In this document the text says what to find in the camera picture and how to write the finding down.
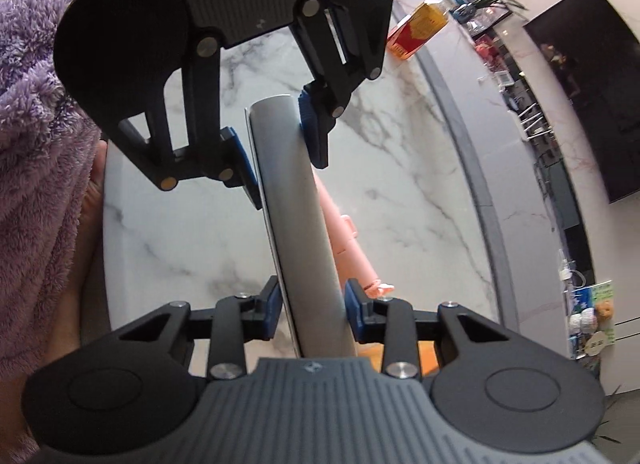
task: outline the marble surface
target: marble surface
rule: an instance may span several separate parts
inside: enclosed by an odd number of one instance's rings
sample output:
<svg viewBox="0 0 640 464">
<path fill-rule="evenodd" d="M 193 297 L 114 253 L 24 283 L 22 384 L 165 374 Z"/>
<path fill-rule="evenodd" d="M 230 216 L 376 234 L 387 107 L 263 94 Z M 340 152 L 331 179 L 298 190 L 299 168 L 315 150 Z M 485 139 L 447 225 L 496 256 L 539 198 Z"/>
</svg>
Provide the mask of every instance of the marble surface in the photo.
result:
<svg viewBox="0 0 640 464">
<path fill-rule="evenodd" d="M 533 19 L 560 0 L 518 0 Z M 608 0 L 640 39 L 640 0 Z M 615 321 L 622 323 L 615 346 L 602 353 L 602 384 L 607 393 L 640 388 L 640 193 L 609 204 L 600 170 L 571 102 L 523 28 L 526 21 L 508 18 L 498 25 L 549 123 L 564 156 L 584 220 L 597 281 L 612 280 Z"/>
<path fill-rule="evenodd" d="M 399 0 L 399 4 L 410 12 L 421 1 Z M 484 188 L 476 186 L 478 211 L 490 244 L 501 241 L 506 252 L 502 266 L 500 256 L 494 256 L 495 274 L 508 274 L 511 280 L 508 289 L 497 287 L 501 312 L 515 316 L 511 328 L 568 355 L 558 265 L 561 238 L 540 190 L 531 148 L 522 141 L 497 84 L 462 27 L 447 25 L 418 52 L 418 59 L 431 63 L 426 71 L 433 87 L 439 94 L 446 91 L 455 105 L 455 111 L 449 108 L 446 113 L 450 128 L 456 132 L 467 170 L 479 170 L 476 177 L 484 181 Z M 469 151 L 475 159 L 469 158 Z M 507 298 L 514 305 L 512 311 L 504 306 Z"/>
<path fill-rule="evenodd" d="M 248 145 L 244 108 L 297 94 L 310 74 L 288 30 L 223 51 L 222 126 Z M 165 87 L 174 147 L 186 143 L 179 73 Z M 353 95 L 330 134 L 321 178 L 351 215 L 361 246 L 396 296 L 435 309 L 455 300 L 496 318 L 484 241 L 465 175 L 430 87 L 413 60 L 385 62 Z M 262 213 L 241 189 L 209 179 L 159 192 L 111 145 L 104 257 L 113 327 L 174 299 L 211 307 L 257 292 L 274 274 Z M 260 354 L 290 354 L 283 325 Z"/>
</svg>

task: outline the metal rod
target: metal rod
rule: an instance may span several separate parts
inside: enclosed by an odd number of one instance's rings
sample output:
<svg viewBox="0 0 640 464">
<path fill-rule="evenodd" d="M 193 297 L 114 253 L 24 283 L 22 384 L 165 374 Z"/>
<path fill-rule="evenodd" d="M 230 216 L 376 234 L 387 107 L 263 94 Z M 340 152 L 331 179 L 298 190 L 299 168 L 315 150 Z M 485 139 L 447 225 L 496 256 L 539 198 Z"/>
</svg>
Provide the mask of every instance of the metal rod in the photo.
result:
<svg viewBox="0 0 640 464">
<path fill-rule="evenodd" d="M 529 131 L 531 128 L 533 128 L 537 123 L 539 123 L 540 121 L 542 121 L 542 119 L 544 119 L 545 116 L 541 115 L 540 117 L 538 117 L 535 121 L 533 121 L 533 123 L 529 124 L 529 126 L 527 126 L 524 131 Z"/>
<path fill-rule="evenodd" d="M 547 133 L 553 133 L 553 130 L 552 129 L 548 129 L 546 131 L 541 131 L 540 133 L 536 133 L 535 135 L 531 135 L 529 137 L 529 140 L 535 139 L 535 137 L 540 137 L 540 135 L 546 135 Z"/>
<path fill-rule="evenodd" d="M 529 117 L 528 119 L 525 119 L 524 121 L 521 121 L 521 123 L 523 125 L 527 124 L 529 121 L 532 121 L 533 119 L 535 119 L 536 117 L 540 117 L 540 115 L 543 115 L 543 113 L 541 111 L 539 111 L 537 114 L 535 114 L 532 117 Z"/>
<path fill-rule="evenodd" d="M 247 124 L 271 252 L 299 356 L 355 355 L 311 162 L 290 95 L 256 102 Z"/>
<path fill-rule="evenodd" d="M 533 103 L 529 108 L 527 108 L 527 110 L 525 110 L 525 111 L 523 111 L 521 114 L 519 114 L 519 115 L 518 115 L 518 117 L 522 118 L 522 116 L 523 116 L 524 114 L 526 114 L 526 113 L 527 113 L 527 111 L 531 110 L 531 108 L 533 108 L 533 107 L 535 107 L 535 106 L 537 106 L 537 105 L 538 105 L 538 104 L 537 104 L 536 102 L 534 102 L 534 103 Z"/>
</svg>

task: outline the tag label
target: tag label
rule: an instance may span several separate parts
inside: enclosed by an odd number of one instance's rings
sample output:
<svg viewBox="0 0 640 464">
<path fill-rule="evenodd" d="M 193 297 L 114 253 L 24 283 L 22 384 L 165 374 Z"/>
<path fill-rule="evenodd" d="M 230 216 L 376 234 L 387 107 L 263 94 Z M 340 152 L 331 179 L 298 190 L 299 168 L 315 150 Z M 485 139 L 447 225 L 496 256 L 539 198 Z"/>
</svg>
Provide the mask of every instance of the tag label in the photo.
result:
<svg viewBox="0 0 640 464">
<path fill-rule="evenodd" d="M 588 356 L 597 356 L 607 345 L 609 345 L 607 334 L 602 331 L 596 332 L 584 346 L 584 353 Z"/>
</svg>

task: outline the white wall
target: white wall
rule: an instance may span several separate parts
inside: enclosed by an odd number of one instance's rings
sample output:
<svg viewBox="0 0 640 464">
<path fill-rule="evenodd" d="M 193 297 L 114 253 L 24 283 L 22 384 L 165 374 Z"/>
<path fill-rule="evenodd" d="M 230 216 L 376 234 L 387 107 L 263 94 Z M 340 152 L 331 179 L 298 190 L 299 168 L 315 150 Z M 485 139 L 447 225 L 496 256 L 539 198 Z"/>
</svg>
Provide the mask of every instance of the white wall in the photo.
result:
<svg viewBox="0 0 640 464">
<path fill-rule="evenodd" d="M 519 0 L 535 18 L 560 0 Z M 608 0 L 640 38 L 640 0 Z M 615 286 L 617 337 L 640 331 L 640 193 L 609 204 L 597 163 L 571 103 L 523 21 L 508 18 L 498 26 L 504 43 L 527 76 L 554 128 L 572 178 L 588 235 L 598 281 Z M 607 392 L 640 388 L 640 336 L 622 339 L 603 352 L 602 382 Z"/>
</svg>

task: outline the gray countertop edge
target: gray countertop edge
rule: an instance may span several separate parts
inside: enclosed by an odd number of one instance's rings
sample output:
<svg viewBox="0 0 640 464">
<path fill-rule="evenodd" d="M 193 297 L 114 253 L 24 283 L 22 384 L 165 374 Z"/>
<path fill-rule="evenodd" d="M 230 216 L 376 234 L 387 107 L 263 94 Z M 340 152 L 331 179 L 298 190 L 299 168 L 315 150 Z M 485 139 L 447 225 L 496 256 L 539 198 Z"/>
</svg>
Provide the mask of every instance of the gray countertop edge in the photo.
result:
<svg viewBox="0 0 640 464">
<path fill-rule="evenodd" d="M 393 15 L 400 21 L 406 14 L 397 2 L 394 2 Z M 513 279 L 507 251 L 504 246 L 498 215 L 492 203 L 491 193 L 480 167 L 480 160 L 464 123 L 460 110 L 445 82 L 438 66 L 426 47 L 415 54 L 425 78 L 442 110 L 451 133 L 454 146 L 469 185 L 478 222 L 487 249 L 489 264 L 494 279 L 498 313 L 502 325 L 515 332 L 520 331 L 518 309 L 513 290 Z"/>
</svg>

